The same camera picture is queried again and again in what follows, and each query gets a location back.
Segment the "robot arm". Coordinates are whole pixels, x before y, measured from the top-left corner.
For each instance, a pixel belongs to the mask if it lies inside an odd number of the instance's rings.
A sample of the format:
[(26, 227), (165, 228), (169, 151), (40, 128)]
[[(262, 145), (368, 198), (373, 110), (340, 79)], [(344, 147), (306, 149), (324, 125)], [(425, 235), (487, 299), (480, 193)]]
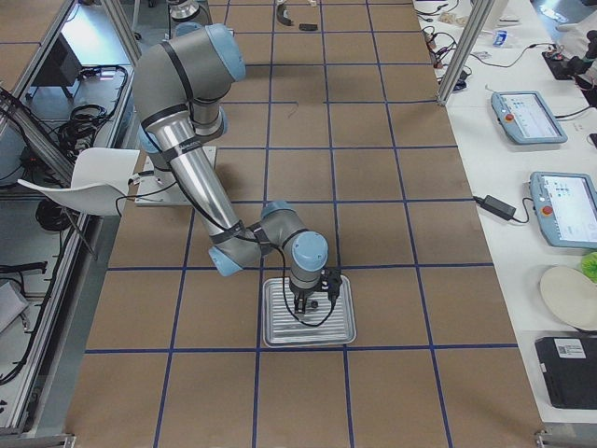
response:
[(308, 230), (285, 201), (268, 203), (259, 222), (244, 226), (203, 151), (226, 131), (219, 101), (244, 77), (231, 30), (222, 23), (205, 25), (143, 53), (135, 67), (133, 99), (143, 130), (157, 141), (162, 170), (173, 175), (202, 216), (218, 271), (229, 276), (278, 251), (290, 267), (294, 313), (300, 315), (315, 291), (326, 290), (330, 298), (338, 293), (340, 277), (325, 268), (326, 238)]

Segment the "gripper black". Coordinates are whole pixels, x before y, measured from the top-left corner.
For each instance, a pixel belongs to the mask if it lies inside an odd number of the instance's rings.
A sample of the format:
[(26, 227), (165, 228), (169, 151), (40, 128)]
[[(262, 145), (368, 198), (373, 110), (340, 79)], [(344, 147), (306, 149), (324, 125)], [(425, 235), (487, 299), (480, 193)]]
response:
[(307, 300), (311, 297), (312, 291), (310, 289), (293, 288), (292, 293), (294, 296), (295, 313), (306, 313)]

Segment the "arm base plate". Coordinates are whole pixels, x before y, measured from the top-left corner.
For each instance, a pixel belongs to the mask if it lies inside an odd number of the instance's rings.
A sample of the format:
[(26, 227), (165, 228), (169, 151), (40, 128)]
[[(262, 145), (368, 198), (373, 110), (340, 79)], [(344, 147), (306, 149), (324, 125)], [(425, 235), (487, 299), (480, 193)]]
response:
[(134, 202), (138, 206), (184, 206), (190, 205), (177, 185), (171, 172), (156, 170), (153, 161), (159, 154), (146, 154), (144, 170), (149, 175), (141, 177)]

